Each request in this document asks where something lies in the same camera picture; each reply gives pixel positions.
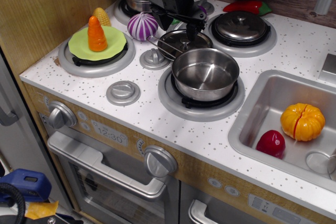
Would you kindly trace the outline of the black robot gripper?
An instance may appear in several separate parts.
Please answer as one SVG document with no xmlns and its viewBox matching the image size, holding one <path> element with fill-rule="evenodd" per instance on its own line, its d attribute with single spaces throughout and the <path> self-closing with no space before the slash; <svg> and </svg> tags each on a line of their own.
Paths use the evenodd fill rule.
<svg viewBox="0 0 336 224">
<path fill-rule="evenodd" d="M 194 41 L 205 28 L 206 14 L 195 4 L 194 0 L 148 0 L 152 14 L 163 30 L 168 30 L 174 19 L 190 22 L 186 33 Z"/>
</svg>

